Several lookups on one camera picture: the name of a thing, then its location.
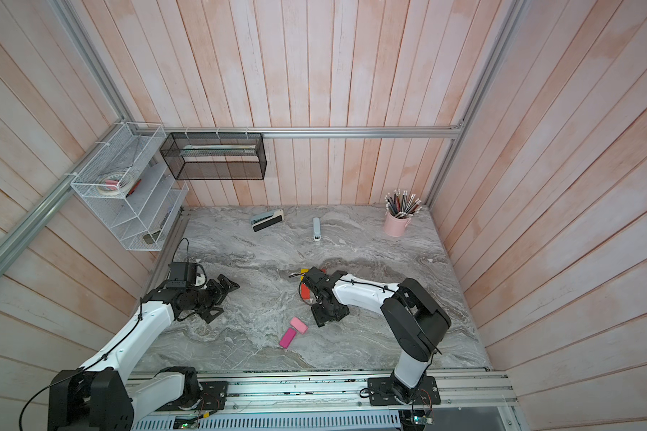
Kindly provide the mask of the light pink block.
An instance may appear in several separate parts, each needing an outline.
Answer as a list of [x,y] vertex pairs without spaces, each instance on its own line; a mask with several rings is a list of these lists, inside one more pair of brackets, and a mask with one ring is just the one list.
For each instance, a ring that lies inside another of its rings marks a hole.
[[305,323],[303,323],[303,321],[298,319],[298,317],[293,317],[290,320],[289,324],[294,330],[296,330],[300,334],[304,334],[308,330],[307,325]]

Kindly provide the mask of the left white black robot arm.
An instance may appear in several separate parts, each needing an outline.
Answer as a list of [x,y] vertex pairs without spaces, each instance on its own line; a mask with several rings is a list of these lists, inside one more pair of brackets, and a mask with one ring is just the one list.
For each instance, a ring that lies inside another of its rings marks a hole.
[[239,285],[225,275],[197,280],[201,265],[174,262],[168,278],[149,291],[128,323],[93,357],[64,370],[49,388],[50,430],[131,430],[160,409],[222,411],[226,383],[199,382],[191,366],[167,366],[133,388],[127,381],[158,336],[176,321],[198,316],[211,323]]

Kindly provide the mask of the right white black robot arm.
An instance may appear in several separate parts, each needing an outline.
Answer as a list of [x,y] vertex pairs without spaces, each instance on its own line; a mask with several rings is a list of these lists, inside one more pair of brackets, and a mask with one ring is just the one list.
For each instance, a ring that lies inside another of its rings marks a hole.
[[358,307],[386,319],[401,349],[401,355],[389,377],[367,381],[361,397],[373,406],[412,405],[425,395],[440,401],[434,392],[436,380],[429,377],[439,344],[448,333],[452,321],[433,296],[415,279],[400,283],[382,283],[356,278],[345,271],[327,274],[311,269],[297,274],[300,284],[314,296],[310,305],[316,325],[341,321]]

